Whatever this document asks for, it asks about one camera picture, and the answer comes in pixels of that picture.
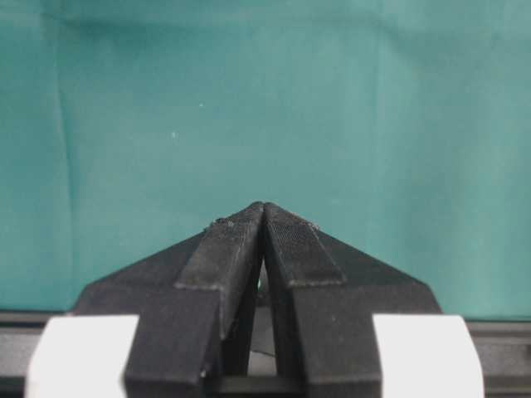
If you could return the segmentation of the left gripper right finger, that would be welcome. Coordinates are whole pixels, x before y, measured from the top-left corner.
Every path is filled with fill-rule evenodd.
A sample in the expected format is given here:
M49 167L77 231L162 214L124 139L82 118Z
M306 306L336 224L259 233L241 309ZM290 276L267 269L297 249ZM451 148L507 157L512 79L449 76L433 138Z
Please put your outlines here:
M427 284L277 206L264 208L277 370L308 384L371 384L375 313L438 314Z

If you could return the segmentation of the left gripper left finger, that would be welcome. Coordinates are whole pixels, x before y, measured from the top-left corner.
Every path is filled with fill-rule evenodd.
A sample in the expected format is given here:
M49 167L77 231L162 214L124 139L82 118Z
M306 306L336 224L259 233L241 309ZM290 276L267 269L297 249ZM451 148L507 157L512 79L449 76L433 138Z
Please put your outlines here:
M88 284L79 315L136 314L129 384L198 384L247 372L260 274L264 205Z

